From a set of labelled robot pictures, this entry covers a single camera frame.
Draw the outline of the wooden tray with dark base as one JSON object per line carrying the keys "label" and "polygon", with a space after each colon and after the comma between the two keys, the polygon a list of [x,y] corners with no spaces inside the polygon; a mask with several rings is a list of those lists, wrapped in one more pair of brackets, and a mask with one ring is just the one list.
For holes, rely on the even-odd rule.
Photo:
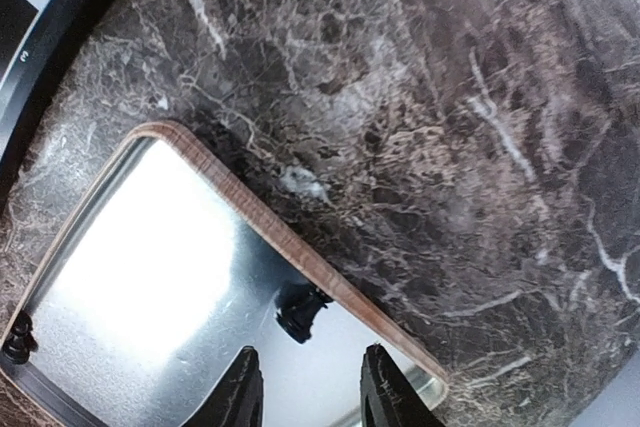
{"label": "wooden tray with dark base", "polygon": [[[311,338],[276,321],[288,284],[333,302]],[[38,349],[12,364],[18,313]],[[263,377],[261,426],[363,426],[366,348],[380,344],[427,408],[435,359],[262,203],[183,125],[132,130],[46,252],[1,340],[1,372],[63,426],[184,426],[239,351]]]}

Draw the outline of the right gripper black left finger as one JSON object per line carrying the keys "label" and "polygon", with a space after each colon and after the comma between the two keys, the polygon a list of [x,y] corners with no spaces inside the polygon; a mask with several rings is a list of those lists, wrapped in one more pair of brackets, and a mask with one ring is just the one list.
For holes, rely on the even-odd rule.
{"label": "right gripper black left finger", "polygon": [[245,346],[184,426],[259,427],[262,421],[263,377],[259,355],[253,347]]}

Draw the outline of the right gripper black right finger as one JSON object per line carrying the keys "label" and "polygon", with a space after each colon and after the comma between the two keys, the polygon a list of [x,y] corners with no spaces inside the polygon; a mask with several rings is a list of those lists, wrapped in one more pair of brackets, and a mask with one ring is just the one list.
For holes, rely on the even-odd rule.
{"label": "right gripper black right finger", "polygon": [[438,425],[437,417],[380,344],[366,348],[361,366],[360,397],[363,426]]}

